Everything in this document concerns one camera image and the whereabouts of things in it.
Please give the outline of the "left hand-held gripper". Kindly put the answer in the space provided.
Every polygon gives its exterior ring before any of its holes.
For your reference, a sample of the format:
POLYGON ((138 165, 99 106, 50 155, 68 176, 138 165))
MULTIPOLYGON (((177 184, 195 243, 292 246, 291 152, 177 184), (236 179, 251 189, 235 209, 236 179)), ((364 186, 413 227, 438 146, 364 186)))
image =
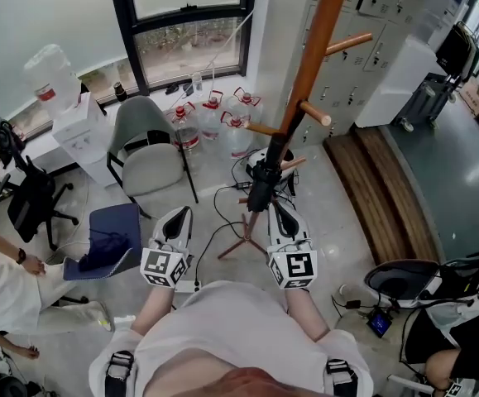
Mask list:
POLYGON ((189 206, 173 209, 157 221, 152 236, 157 241, 151 241, 141 253, 140 273, 149 285, 177 287, 193 258, 189 254, 192 225, 189 206))

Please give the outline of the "black umbrella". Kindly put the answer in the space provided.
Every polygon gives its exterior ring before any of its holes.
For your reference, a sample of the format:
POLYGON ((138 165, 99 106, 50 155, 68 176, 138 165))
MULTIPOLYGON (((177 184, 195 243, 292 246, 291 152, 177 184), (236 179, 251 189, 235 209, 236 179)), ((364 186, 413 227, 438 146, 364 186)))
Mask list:
POLYGON ((288 136, 277 132, 271 138, 266 158, 257 162, 253 174, 251 191, 247 198, 249 212, 261 213, 268 209, 273 191, 281 180, 284 168, 281 163, 286 154, 288 136))

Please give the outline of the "wooden coat rack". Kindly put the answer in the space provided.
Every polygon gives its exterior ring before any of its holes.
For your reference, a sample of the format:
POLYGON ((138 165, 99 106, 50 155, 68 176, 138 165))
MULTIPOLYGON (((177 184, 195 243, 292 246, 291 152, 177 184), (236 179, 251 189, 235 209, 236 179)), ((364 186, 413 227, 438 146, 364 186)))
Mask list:
MULTIPOLYGON (((267 135, 270 138, 277 132, 286 134, 288 136, 286 152, 288 151, 292 136, 306 115, 324 127, 331 124, 331 117, 327 113, 315 108, 314 105, 309 102, 309 95, 312 92, 323 59, 329 55, 372 40, 371 33, 360 33, 344 40, 331 42, 333 30, 336 26, 343 1, 344 0, 318 0, 304 51, 301 55, 299 68, 280 126, 275 129, 261 124, 247 124, 248 130, 267 135)), ((281 165, 284 170, 286 170, 301 165, 305 161, 306 158, 303 156, 288 161, 285 161, 283 158, 281 165)), ((251 238, 256 221, 262 212, 250 213, 251 216, 249 218, 242 216, 243 236, 238 242, 222 252, 218 256, 219 260, 243 244, 250 244, 260 251, 263 256, 267 255, 267 251, 251 238)))

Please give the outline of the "person's right forearm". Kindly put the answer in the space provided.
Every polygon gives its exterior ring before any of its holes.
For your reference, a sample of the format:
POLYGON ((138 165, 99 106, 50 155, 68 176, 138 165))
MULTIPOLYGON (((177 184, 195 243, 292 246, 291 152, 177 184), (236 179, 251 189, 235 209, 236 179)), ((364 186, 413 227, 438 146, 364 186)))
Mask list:
POLYGON ((300 325, 311 340, 317 342, 330 332, 327 322, 314 303, 309 291, 305 289, 286 289, 285 299, 288 314, 300 325))

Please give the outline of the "person's left forearm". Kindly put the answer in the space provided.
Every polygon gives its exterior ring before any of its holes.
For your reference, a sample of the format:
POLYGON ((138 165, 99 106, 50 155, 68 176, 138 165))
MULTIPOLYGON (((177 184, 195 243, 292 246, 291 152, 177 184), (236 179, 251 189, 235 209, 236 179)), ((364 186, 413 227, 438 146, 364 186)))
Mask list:
POLYGON ((141 312, 131 325, 131 330, 145 336, 154 325, 170 313, 174 296, 175 290, 172 288, 152 287, 141 312))

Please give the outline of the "clothes rack with dark garments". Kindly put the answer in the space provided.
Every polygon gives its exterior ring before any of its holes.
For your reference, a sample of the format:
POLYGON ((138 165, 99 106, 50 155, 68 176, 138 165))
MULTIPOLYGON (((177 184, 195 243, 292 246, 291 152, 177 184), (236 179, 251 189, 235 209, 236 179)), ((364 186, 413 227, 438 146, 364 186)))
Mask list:
POLYGON ((463 21, 453 25, 436 52, 438 65, 453 78, 467 82, 479 60, 476 37, 463 21))

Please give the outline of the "blue grey chair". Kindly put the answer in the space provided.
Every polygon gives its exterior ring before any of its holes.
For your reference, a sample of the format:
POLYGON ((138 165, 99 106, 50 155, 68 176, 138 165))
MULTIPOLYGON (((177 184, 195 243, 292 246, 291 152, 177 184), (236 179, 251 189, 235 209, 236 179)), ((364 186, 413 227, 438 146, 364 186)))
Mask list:
POLYGON ((142 242, 140 212, 137 204, 119 204, 91 212, 89 215, 89 248, 90 238, 94 236, 94 233, 91 232, 92 229, 125 235, 129 239, 131 248, 117 264, 90 271, 79 270, 78 262, 82 257, 77 261, 66 257, 63 263, 64 280, 103 280, 140 264, 142 242))

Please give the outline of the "grey shell chair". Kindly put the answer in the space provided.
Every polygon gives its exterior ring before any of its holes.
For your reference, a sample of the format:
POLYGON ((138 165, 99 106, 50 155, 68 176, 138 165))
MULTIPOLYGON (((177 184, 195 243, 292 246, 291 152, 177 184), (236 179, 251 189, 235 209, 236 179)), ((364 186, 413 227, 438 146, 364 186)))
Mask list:
POLYGON ((121 103, 106 157, 108 171, 132 203, 184 177, 199 200, 180 134, 148 97, 121 103))

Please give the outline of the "wooden platform step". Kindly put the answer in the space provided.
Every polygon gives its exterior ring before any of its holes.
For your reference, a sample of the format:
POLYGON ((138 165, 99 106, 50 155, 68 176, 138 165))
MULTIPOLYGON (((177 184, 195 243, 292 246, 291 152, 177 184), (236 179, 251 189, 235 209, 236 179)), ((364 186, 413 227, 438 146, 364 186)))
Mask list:
POLYGON ((376 265, 444 261, 438 239, 399 158, 377 127, 352 127, 323 148, 356 212, 376 265))

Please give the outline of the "white water dispenser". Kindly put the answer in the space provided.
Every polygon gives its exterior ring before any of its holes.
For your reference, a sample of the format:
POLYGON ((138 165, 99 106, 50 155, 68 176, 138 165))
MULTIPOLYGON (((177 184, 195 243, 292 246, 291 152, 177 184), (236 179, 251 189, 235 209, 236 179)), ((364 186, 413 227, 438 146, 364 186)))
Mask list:
POLYGON ((106 188, 116 182, 107 167, 113 126, 91 93, 79 97, 77 106, 54 120, 52 136, 91 179, 106 188))

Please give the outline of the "small black screen device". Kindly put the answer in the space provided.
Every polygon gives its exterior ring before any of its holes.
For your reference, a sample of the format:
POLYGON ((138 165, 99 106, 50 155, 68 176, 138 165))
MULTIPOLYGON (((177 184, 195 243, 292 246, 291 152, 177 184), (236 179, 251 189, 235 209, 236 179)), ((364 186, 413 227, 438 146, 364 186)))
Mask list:
POLYGON ((373 311, 369 316, 366 325, 378 338, 383 338, 392 324, 392 319, 382 311, 373 311))

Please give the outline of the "grey metal lockers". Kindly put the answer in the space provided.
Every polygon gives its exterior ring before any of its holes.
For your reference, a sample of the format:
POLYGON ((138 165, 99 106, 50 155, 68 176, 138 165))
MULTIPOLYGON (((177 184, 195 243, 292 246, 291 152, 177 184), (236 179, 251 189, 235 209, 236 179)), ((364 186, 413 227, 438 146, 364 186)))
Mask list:
MULTIPOLYGON (((332 122, 320 126, 305 117, 294 146, 319 144, 346 133, 390 71, 426 0, 343 0, 333 41, 370 33, 371 41, 327 56, 309 101, 332 122)), ((261 123, 278 127, 304 53, 319 0, 269 0, 256 78, 261 123)))

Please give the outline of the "grey trolley cart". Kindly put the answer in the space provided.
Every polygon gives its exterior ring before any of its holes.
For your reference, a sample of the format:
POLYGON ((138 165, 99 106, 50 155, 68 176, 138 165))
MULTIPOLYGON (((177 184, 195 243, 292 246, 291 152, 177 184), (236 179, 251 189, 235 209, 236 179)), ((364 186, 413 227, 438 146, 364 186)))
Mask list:
POLYGON ((454 91, 460 81, 459 76, 427 74, 396 116, 395 124, 401 125, 407 132, 412 132, 419 124, 436 129, 437 118, 446 103, 455 102, 454 91))

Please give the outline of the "black framed window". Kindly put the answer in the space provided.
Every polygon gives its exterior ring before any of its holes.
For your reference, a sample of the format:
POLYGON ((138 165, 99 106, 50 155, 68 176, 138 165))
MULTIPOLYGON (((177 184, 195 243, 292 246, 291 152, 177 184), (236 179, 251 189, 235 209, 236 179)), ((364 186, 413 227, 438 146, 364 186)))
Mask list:
POLYGON ((150 94, 150 91, 158 89, 157 86, 151 87, 147 80, 143 62, 137 49, 137 35, 181 23, 240 17, 246 22, 247 35, 249 36, 251 34, 251 21, 247 19, 247 15, 254 9, 254 3, 255 0, 239 0, 237 4, 212 6, 186 4, 184 7, 175 9, 172 12, 165 12, 139 19, 136 15, 133 0, 113 0, 117 23, 122 35, 122 42, 136 81, 137 90, 134 94, 147 96, 150 94))

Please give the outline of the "cardboard box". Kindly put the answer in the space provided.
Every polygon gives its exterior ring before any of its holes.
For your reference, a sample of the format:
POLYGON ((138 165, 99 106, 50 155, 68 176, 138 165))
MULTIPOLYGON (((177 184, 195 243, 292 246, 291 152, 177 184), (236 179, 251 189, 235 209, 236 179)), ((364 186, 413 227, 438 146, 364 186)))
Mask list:
POLYGON ((471 77, 459 89, 459 96, 467 105, 474 117, 479 117, 479 83, 475 77, 471 77))

